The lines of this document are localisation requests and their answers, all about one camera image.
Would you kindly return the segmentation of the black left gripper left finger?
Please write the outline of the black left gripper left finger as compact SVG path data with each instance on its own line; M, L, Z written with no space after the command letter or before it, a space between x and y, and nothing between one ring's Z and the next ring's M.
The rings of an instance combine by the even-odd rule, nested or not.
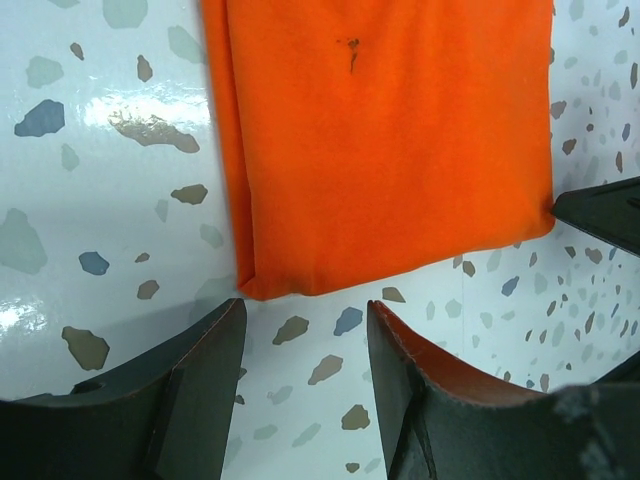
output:
M246 327L229 299L67 395L3 401L2 478L220 478Z

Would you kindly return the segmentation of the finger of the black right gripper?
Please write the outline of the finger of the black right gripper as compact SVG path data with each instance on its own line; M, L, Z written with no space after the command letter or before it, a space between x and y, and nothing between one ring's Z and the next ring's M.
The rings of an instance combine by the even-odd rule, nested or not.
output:
M562 193L552 215L628 253L639 252L639 178Z

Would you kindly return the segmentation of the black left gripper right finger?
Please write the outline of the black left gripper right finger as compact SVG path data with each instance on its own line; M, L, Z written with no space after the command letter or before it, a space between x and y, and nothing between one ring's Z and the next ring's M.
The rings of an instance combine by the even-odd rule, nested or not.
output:
M376 411L390 479L635 479L639 359L551 393L487 374L367 307Z

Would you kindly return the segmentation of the orange t shirt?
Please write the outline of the orange t shirt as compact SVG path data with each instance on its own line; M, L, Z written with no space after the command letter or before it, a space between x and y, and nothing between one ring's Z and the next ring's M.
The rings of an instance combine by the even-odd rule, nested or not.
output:
M237 285L320 295L549 233L550 1L205 1Z

